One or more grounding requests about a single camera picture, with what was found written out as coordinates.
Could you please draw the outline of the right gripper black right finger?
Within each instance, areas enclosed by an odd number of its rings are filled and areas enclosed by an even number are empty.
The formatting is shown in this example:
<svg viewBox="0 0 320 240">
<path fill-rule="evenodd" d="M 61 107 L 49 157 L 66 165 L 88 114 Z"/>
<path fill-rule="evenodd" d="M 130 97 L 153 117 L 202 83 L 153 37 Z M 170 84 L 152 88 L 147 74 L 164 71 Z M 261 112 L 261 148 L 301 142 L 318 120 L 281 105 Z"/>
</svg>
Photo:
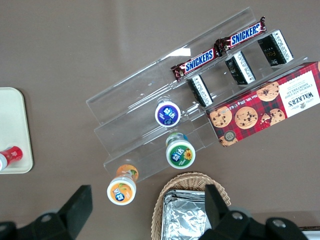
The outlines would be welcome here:
<svg viewBox="0 0 320 240">
<path fill-rule="evenodd" d="M 213 184 L 205 186 L 205 212 L 211 228 L 201 240 L 264 240 L 264 225 L 239 210 L 230 210 Z"/>
</svg>

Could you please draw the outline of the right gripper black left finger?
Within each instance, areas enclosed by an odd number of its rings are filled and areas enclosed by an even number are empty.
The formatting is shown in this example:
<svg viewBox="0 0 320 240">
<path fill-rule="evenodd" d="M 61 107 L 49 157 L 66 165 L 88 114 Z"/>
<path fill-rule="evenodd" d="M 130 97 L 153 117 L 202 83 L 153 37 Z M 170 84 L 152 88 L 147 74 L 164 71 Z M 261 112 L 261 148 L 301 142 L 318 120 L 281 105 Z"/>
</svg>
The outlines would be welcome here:
<svg viewBox="0 0 320 240">
<path fill-rule="evenodd" d="M 82 185 L 57 211 L 18 230 L 19 240 L 75 240 L 93 210 L 92 187 Z"/>
</svg>

